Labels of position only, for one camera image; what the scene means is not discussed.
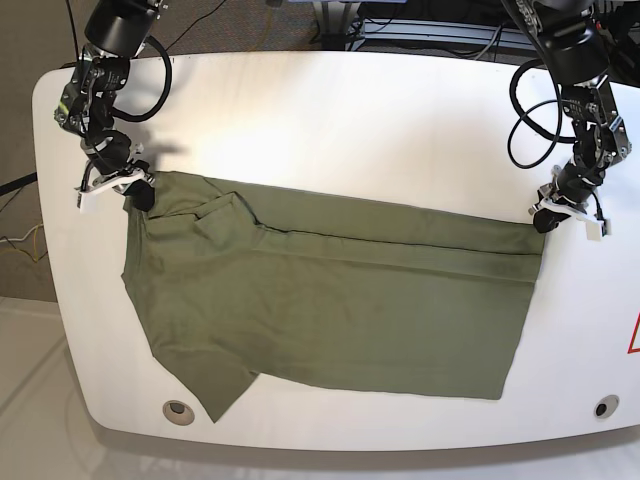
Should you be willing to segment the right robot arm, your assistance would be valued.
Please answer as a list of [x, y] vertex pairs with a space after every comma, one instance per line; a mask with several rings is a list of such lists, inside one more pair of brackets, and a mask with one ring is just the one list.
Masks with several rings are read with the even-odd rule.
[[[78, 206], [89, 197], [113, 190], [139, 211], [155, 203], [154, 175], [142, 152], [115, 128], [117, 119], [143, 123], [153, 118], [169, 97], [173, 69], [167, 51], [151, 35], [161, 17], [162, 1], [100, 1], [85, 27], [87, 43], [76, 51], [70, 81], [65, 85], [54, 118], [64, 131], [80, 138], [86, 164], [78, 191]], [[156, 103], [146, 112], [131, 114], [115, 106], [117, 94], [130, 74], [131, 60], [152, 47], [164, 65], [164, 82]]]

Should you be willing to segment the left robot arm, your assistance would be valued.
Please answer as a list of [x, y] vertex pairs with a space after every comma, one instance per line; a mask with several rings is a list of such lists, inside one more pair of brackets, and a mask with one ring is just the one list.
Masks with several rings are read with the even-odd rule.
[[[608, 169], [628, 157], [632, 144], [611, 88], [610, 60], [597, 28], [594, 4], [506, 1], [503, 7], [538, 54], [516, 70], [509, 85], [518, 121], [552, 146], [572, 147], [567, 163], [555, 167], [551, 181], [537, 190], [537, 201], [529, 210], [533, 226], [546, 234], [574, 218], [602, 238], [609, 234], [610, 222], [601, 210], [588, 215], [588, 201], [598, 197]], [[569, 119], [572, 124], [571, 137], [563, 136], [559, 129], [546, 130], [531, 119], [531, 112], [517, 98], [521, 77], [540, 65], [546, 67], [552, 81], [550, 102], [557, 109], [557, 119]]]

